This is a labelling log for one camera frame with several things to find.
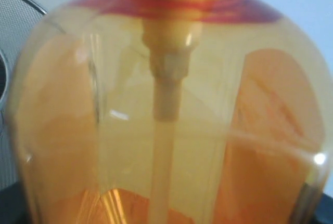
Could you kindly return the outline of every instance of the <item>transparent plastic bottle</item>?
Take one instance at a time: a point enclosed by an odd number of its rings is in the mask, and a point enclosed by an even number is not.
[[[32,31],[7,119],[34,223],[306,223],[332,98],[259,0],[75,0]]]

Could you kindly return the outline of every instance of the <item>speaker grille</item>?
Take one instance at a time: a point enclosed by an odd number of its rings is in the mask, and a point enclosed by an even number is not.
[[[44,14],[45,11],[31,0],[0,0],[0,53],[2,53],[9,77],[31,29]],[[4,109],[3,106],[0,107],[1,190],[17,181],[17,173],[7,128],[3,121]]]

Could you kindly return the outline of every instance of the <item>yellow plastic bottle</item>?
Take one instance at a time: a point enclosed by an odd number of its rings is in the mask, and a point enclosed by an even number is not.
[[[332,98],[259,0],[75,0],[32,31],[7,119],[34,223],[307,223]]]

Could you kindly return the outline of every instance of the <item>pump dispenser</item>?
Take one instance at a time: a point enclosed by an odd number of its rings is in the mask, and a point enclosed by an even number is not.
[[[7,121],[33,223],[307,223],[332,98],[259,0],[74,0],[27,40]]]

